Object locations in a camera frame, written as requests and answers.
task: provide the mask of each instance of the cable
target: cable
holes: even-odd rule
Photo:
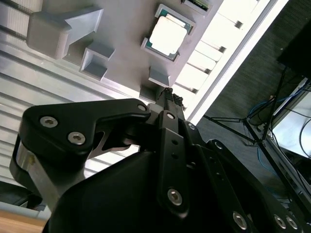
[[[304,89],[299,89],[295,94],[290,95],[290,96],[285,97],[285,98],[282,98],[282,99],[280,99],[280,100],[277,100],[277,102],[282,102],[282,101],[284,101],[284,100],[286,100],[286,99],[288,99],[288,98],[294,97],[294,96],[298,95],[298,94],[299,94],[300,92],[302,92],[302,91],[304,91]],[[249,111],[248,116],[251,115],[258,107],[260,107],[261,105],[263,105],[263,104],[265,104],[265,103],[268,103],[268,102],[273,101],[273,99],[274,99],[274,98],[272,98],[271,100],[263,101],[263,102],[261,102],[261,103],[256,104],[256,105]]]
[[[307,124],[308,124],[310,121],[311,121],[311,119],[309,119],[309,120],[303,125],[303,127],[301,128],[301,131],[300,131],[300,133],[299,133],[299,144],[300,144],[300,147],[301,147],[302,151],[304,152],[304,154],[305,154],[308,158],[310,158],[310,155],[306,153],[305,149],[304,149],[303,146],[302,146],[302,133],[303,133],[305,127],[307,126]]]
[[[263,162],[261,161],[259,147],[257,147],[257,157],[258,157],[258,161],[260,162],[260,164],[261,164],[266,170],[272,172],[275,176],[278,177],[277,173],[276,173],[274,170],[268,168],[268,167],[267,167],[265,164],[263,164]]]
[[[306,192],[309,194],[309,196],[311,197],[311,193],[310,193],[309,190],[307,189],[305,183],[302,181],[301,175],[300,175],[299,171],[298,171],[297,168],[293,165],[293,163],[290,161],[290,159],[286,156],[286,154],[282,151],[280,145],[278,144],[278,141],[277,141],[277,139],[276,139],[275,134],[274,134],[273,131],[272,131],[272,128],[273,128],[273,126],[271,126],[270,131],[271,131],[271,133],[272,133],[272,136],[273,136],[273,138],[274,138],[274,140],[275,140],[275,142],[276,142],[276,145],[277,145],[278,149],[279,149],[280,152],[283,154],[283,156],[287,159],[287,161],[288,161],[288,162],[293,166],[293,168],[296,170],[297,175],[298,175],[298,177],[299,177],[299,179],[300,179],[300,182],[301,182],[302,185],[304,186],[305,191],[306,191]]]
[[[296,114],[298,114],[298,115],[301,115],[301,116],[303,116],[303,117],[311,118],[311,116],[303,115],[303,114],[301,114],[301,113],[299,113],[299,112],[296,112],[296,111],[294,111],[294,110],[292,110],[292,109],[289,109],[289,108],[284,108],[284,109],[286,109],[287,111],[291,111],[291,112],[293,112],[293,113],[296,113]]]

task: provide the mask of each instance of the metal plate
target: metal plate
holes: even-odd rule
[[[208,2],[211,7],[206,16],[182,4],[180,0],[47,0],[43,9],[50,13],[60,13],[92,4],[102,7],[104,13],[94,41],[115,49],[110,61],[103,63],[108,68],[105,77],[140,91],[142,85],[157,87],[148,81],[150,66],[170,76],[170,83],[174,83],[222,3],[221,0]],[[179,48],[180,57],[175,62],[159,59],[140,48],[157,21],[155,14],[161,3],[196,23]],[[75,56],[72,54],[65,59],[77,61]]]

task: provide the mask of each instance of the metal frame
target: metal frame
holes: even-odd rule
[[[270,0],[223,68],[214,70],[213,77],[208,77],[185,112],[185,117],[191,123],[196,125],[200,121],[287,2],[288,0]]]

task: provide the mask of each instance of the mounting hole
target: mounting hole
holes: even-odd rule
[[[178,159],[178,155],[175,154],[175,153],[172,153],[172,157],[173,157],[174,159]]]
[[[215,164],[216,160],[213,157],[210,157],[209,160],[211,161],[211,163]]]
[[[142,110],[142,111],[146,111],[147,110],[147,108],[145,106],[141,105],[141,104],[138,105],[138,108],[140,110]]]
[[[217,176],[220,180],[222,180],[222,181],[224,180],[223,176],[222,176],[219,172],[216,173],[216,176]]]
[[[174,118],[175,118],[174,115],[171,114],[171,113],[167,113],[166,115],[167,115],[170,119],[174,119]]]
[[[172,140],[172,143],[173,143],[174,145],[178,145],[178,142],[177,142],[176,140]]]

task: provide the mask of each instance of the gray bracket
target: gray bracket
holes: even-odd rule
[[[93,78],[101,81],[107,72],[104,66],[105,61],[109,61],[112,57],[114,49],[109,48],[98,42],[93,42],[88,47],[83,55],[80,72],[92,76]]]
[[[161,74],[153,68],[149,70],[149,81],[152,81],[162,87],[170,87],[169,76]]]

